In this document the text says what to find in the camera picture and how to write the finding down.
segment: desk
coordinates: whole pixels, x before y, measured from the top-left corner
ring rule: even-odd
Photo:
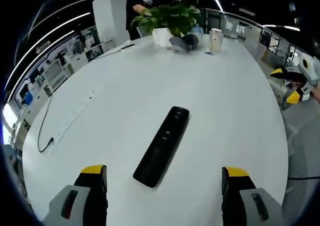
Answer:
[[[258,188],[282,203],[288,175],[285,127],[274,93],[245,47],[225,38],[219,55],[207,55],[203,47],[179,54],[157,48],[150,36],[135,43],[91,61],[53,94],[42,146],[86,95],[106,86],[52,155],[37,149],[47,105],[34,120],[22,161],[39,219],[83,168],[97,164],[107,165],[108,225],[222,225],[224,166],[245,169]],[[132,175],[172,106],[190,110],[190,120],[163,181],[150,189]]]

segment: gray fabric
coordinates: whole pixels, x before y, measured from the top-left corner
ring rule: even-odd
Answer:
[[[266,46],[257,41],[252,40],[251,38],[247,38],[244,41],[243,45],[256,62],[260,61],[262,56],[265,54],[265,51],[267,50]]]
[[[283,112],[288,142],[288,177],[320,175],[320,104],[311,98],[292,105]],[[314,194],[318,179],[288,180],[282,215],[293,222]]]
[[[285,197],[282,203],[282,216],[285,219],[290,219],[291,222],[295,220],[301,210],[301,205],[305,200],[305,191],[308,182],[288,180],[286,185]]]

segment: office chair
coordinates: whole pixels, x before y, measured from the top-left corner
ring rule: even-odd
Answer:
[[[289,154],[282,215],[294,223],[320,183],[320,104],[311,98],[292,105],[282,116]]]

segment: person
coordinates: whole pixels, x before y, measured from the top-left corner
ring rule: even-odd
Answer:
[[[132,20],[139,16],[145,9],[150,9],[159,5],[156,0],[127,0],[126,1],[126,27],[125,29],[129,32],[130,39],[136,40],[140,38],[140,34],[137,30],[137,24],[131,27]]]

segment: black object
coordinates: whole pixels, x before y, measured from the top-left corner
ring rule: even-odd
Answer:
[[[135,5],[142,5],[147,9],[150,9],[152,7],[158,6],[155,3],[152,3],[152,5],[148,4],[148,3],[145,3],[144,0],[126,0],[126,5],[125,5],[125,12],[126,12],[125,29],[128,30],[128,31],[130,29],[138,27],[138,22],[134,23],[131,26],[131,23],[134,20],[134,18],[140,15],[140,13],[138,13],[138,12],[136,12],[134,10],[134,6]]]
[[[314,177],[288,177],[288,180],[295,180],[295,181],[320,180],[320,176],[314,176]]]
[[[19,92],[19,95],[22,99],[25,98],[26,94],[29,92],[29,89],[28,89],[28,84],[25,84],[23,86],[23,88],[21,89],[21,91]]]
[[[267,49],[269,49],[271,42],[271,34],[268,33],[267,31],[263,31],[262,34],[260,35],[260,43],[266,46]]]
[[[197,48],[199,40],[194,34],[187,34],[186,36],[172,37],[169,39],[169,42],[172,45],[172,48],[176,51],[188,53],[190,50]]]
[[[256,186],[247,175],[232,176],[228,170],[222,168],[222,219],[224,226],[246,226],[247,215],[241,190],[255,189]]]
[[[154,188],[167,168],[181,135],[188,122],[189,111],[173,107],[163,121],[133,178],[140,183]]]
[[[58,52],[57,56],[55,57],[57,60],[60,60],[61,66],[65,65],[67,61],[64,58],[64,53]]]
[[[132,47],[132,46],[135,46],[135,44],[132,43],[132,44],[130,44],[130,45],[124,46],[124,47],[121,48],[121,50],[125,50],[125,49],[127,49],[127,48]]]
[[[75,186],[90,188],[83,209],[83,226],[105,226],[107,220],[107,167],[98,172],[81,172]]]
[[[298,73],[290,67],[279,67],[282,72],[272,73],[271,76],[276,79],[286,80],[295,83],[301,83],[305,85],[307,83],[307,78],[302,74]]]
[[[130,36],[130,40],[131,40],[131,41],[137,40],[137,39],[140,39],[140,38],[141,38],[140,33],[138,32],[137,27],[129,28],[129,29],[128,29],[128,33],[129,33],[129,36]]]
[[[40,147],[39,147],[39,138],[40,138],[40,135],[41,135],[41,130],[42,130],[42,127],[43,127],[43,125],[44,125],[44,121],[45,121],[45,119],[46,119],[46,117],[47,117],[47,113],[48,113],[49,106],[50,106],[50,104],[51,104],[52,98],[53,98],[53,95],[51,96],[51,98],[50,98],[50,100],[49,100],[49,102],[48,102],[48,105],[47,105],[47,107],[46,107],[45,114],[44,114],[44,117],[43,117],[43,119],[42,119],[41,126],[40,126],[40,130],[39,130],[39,134],[38,134],[37,147],[38,147],[38,151],[39,151],[40,153],[43,153],[44,151],[46,151],[46,149],[55,141],[55,139],[54,139],[53,137],[51,137],[51,138],[49,139],[48,143],[46,144],[46,146],[45,146],[44,149],[40,149]]]
[[[40,75],[39,70],[36,68],[35,70],[30,73],[29,79],[32,84],[36,82],[36,78]]]
[[[190,47],[190,50],[195,50],[199,44],[199,40],[194,34],[187,34],[182,40]]]

